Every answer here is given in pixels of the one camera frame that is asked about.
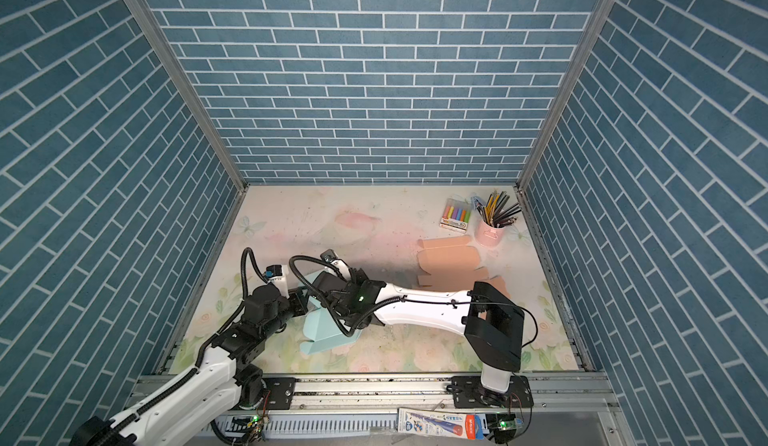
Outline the light blue paper box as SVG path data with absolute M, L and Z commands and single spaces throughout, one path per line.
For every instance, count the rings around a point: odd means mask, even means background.
M 329 351 L 350 345 L 359 339 L 360 331 L 356 331 L 353 336 L 345 336 L 341 333 L 328 310 L 315 297 L 308 298 L 308 307 L 303 326 L 305 340 L 300 344 L 300 351 L 303 354 L 313 355 Z

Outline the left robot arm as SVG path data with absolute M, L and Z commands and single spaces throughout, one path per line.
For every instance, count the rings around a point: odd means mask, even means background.
M 108 420 L 81 425 L 72 445 L 182 445 L 220 415 L 242 407 L 256 413 L 273 399 L 253 361 L 290 319 L 307 312 L 308 294 L 256 288 L 198 351 L 195 363 L 151 395 Z

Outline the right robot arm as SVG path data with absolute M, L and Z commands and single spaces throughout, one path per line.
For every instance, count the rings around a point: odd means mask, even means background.
M 492 284 L 477 281 L 469 290 L 434 292 L 324 271 L 305 286 L 347 336 L 375 324 L 415 325 L 464 337 L 482 363 L 472 395 L 503 407 L 522 398 L 512 377 L 521 369 L 528 310 Z

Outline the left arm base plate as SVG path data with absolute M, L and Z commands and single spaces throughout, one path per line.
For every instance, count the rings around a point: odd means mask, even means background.
M 236 408 L 241 410 L 289 410 L 297 379 L 267 377 L 253 380 L 242 387 Z

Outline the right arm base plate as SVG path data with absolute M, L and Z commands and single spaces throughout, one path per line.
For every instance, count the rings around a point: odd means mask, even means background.
M 512 375 L 507 390 L 497 392 L 484 387 L 479 375 L 453 376 L 445 387 L 455 408 L 532 408 L 534 405 L 528 378 Z

